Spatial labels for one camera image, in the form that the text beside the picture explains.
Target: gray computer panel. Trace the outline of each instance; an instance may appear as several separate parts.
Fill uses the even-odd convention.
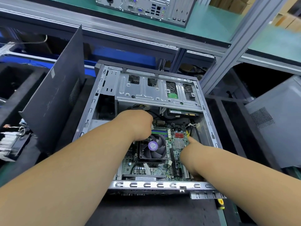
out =
[[[196,0],[96,0],[100,6],[186,27]]]

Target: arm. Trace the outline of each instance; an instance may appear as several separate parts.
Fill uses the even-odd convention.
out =
[[[152,121],[143,110],[124,111],[1,187],[1,225],[85,225]]]
[[[300,225],[301,181],[190,137],[180,159],[242,208],[258,225]]]

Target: ventilation grille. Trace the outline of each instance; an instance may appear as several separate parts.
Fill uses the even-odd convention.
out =
[[[255,122],[258,129],[267,127],[275,123],[274,119],[265,107],[262,107],[261,109],[251,113],[251,118]]]
[[[79,97],[79,93],[80,93],[80,86],[79,86],[79,79],[77,79],[69,97],[69,103],[72,107],[75,106],[77,99]]]

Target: green table top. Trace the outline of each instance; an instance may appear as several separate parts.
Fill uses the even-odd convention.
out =
[[[96,5],[96,0],[54,0],[216,41],[230,43],[243,16],[212,6],[196,4],[186,28],[139,17]],[[252,50],[301,62],[301,33],[268,25],[249,47]]]

